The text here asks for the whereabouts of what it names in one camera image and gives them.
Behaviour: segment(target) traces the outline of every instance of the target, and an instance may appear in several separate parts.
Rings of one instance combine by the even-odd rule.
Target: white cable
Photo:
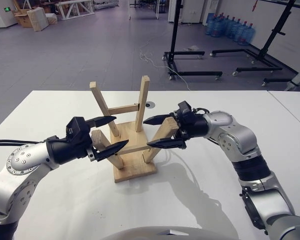
[[[140,58],[142,61],[145,61],[145,62],[150,61],[150,62],[152,63],[152,65],[153,65],[155,68],[167,68],[167,69],[169,69],[170,71],[174,72],[176,75],[179,76],[180,79],[182,79],[182,81],[184,81],[184,83],[185,83],[185,85],[186,85],[186,88],[187,88],[189,91],[191,91],[191,89],[189,88],[189,85],[188,85],[187,81],[186,81],[182,76],[180,76],[176,71],[172,70],[172,69],[171,69],[170,67],[168,67],[168,66],[157,66],[151,58],[147,57],[146,54],[147,54],[148,51],[147,51],[146,53],[143,53],[143,51],[142,51],[142,49],[145,48],[146,46],[148,46],[152,40],[154,40],[155,38],[162,37],[163,35],[167,34],[168,32],[170,32],[170,31],[165,31],[163,34],[161,34],[161,35],[159,35],[159,36],[154,36],[153,38],[149,39],[143,46],[141,46],[141,47],[139,48],[139,50],[140,50],[139,58]]]
[[[149,61],[152,63],[152,65],[153,65],[154,67],[156,67],[156,68],[167,68],[167,69],[169,69],[170,71],[174,72],[176,75],[179,76],[179,78],[181,78],[181,79],[184,81],[184,83],[185,83],[185,85],[186,85],[186,88],[187,88],[189,91],[191,91],[191,89],[189,88],[189,85],[188,85],[187,81],[184,80],[184,78],[183,78],[182,76],[180,76],[176,71],[172,70],[170,67],[168,67],[168,66],[157,66],[157,65],[155,65],[154,61],[153,61],[151,58],[147,57],[147,56],[146,56],[145,54],[143,54],[142,52],[140,52],[139,57],[140,57],[141,60],[143,60],[143,61],[145,61],[145,62],[148,62],[148,60],[149,60]]]

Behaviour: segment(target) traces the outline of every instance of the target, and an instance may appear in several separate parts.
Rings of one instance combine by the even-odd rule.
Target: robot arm
[[[101,152],[93,147],[90,128],[100,127],[114,119],[105,116],[85,121],[83,117],[74,117],[66,126],[65,138],[52,136],[44,142],[24,144],[9,155],[0,172],[0,240],[13,238],[38,183],[50,171],[86,156],[91,161],[101,161],[127,144],[127,140],[117,142]]]
[[[242,188],[240,196],[245,209],[258,229],[264,229],[272,240],[300,239],[300,217],[281,187],[276,175],[270,171],[257,144],[255,134],[240,125],[223,111],[209,112],[204,108],[191,109],[187,102],[167,115],[148,118],[145,124],[161,124],[166,117],[174,117],[179,130],[173,139],[149,142],[155,148],[186,148],[185,141],[204,137],[219,145],[231,161]]]

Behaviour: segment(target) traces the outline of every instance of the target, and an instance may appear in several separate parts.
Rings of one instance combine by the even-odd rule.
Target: metal frame with wheels
[[[168,72],[169,79],[172,80],[173,76],[180,75],[180,76],[215,76],[215,79],[217,80],[222,76],[223,74],[222,71],[178,71],[177,69],[175,63],[176,55],[198,55],[198,59],[202,59],[202,56],[205,54],[204,51],[175,51],[180,9],[183,7],[181,3],[182,0],[176,0],[171,49],[170,51],[164,52],[164,55],[162,57],[162,60],[166,60],[166,63],[170,68]]]
[[[256,72],[256,71],[281,71],[283,68],[279,67],[275,63],[265,59],[265,56],[269,50],[269,47],[273,40],[275,39],[277,34],[280,35],[286,35],[284,32],[281,32],[283,26],[285,25],[289,15],[291,14],[291,8],[293,7],[294,3],[296,0],[289,0],[288,4],[286,5],[279,21],[276,23],[274,29],[272,30],[271,35],[269,36],[268,40],[266,41],[265,45],[263,48],[259,51],[259,53],[255,53],[251,51],[250,49],[246,48],[241,48],[241,49],[227,49],[227,50],[213,50],[210,53],[211,57],[216,56],[216,54],[221,54],[221,53],[237,53],[237,52],[244,52],[247,54],[247,57],[251,56],[253,57],[256,61],[259,61],[263,64],[266,65],[266,67],[238,67],[232,75],[235,77],[238,75],[240,72]]]

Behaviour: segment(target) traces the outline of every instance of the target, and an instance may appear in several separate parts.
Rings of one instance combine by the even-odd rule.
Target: upside-down wooden stool
[[[153,163],[153,158],[158,154],[160,149],[152,148],[147,145],[147,136],[142,127],[149,83],[149,77],[143,76],[141,80],[138,104],[108,108],[97,83],[90,82],[90,89],[104,116],[136,112],[135,121],[119,124],[115,124],[115,122],[112,121],[108,124],[110,128],[111,143],[101,130],[94,130],[91,133],[93,146],[100,151],[104,150],[110,144],[129,140],[128,144],[123,149],[121,149],[116,155],[108,158],[108,160],[113,164],[115,183],[157,172],[157,168]],[[153,137],[153,140],[170,138],[178,130],[178,128],[179,127],[174,118],[168,117],[159,127]]]

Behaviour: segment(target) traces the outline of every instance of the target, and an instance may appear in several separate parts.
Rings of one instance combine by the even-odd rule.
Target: gray tiled floor
[[[150,90],[187,90],[185,83],[168,80],[166,68],[155,68],[140,59],[140,47],[157,66],[164,66],[163,52],[171,43],[173,25],[167,14],[154,19],[150,10],[131,9],[126,4],[99,10],[95,15],[59,21],[41,32],[19,25],[0,29],[0,123],[32,90],[89,90],[97,81],[104,91],[140,89],[142,75],[151,79]],[[231,76],[236,67],[251,66],[243,53],[209,57],[213,49],[238,48],[227,38],[204,34],[201,24],[183,24],[178,29],[176,50],[196,45],[206,51],[202,60],[177,60],[183,71],[223,71],[213,76],[185,77],[191,90],[283,90],[285,84],[262,88],[267,72]],[[292,77],[288,70],[273,76]]]

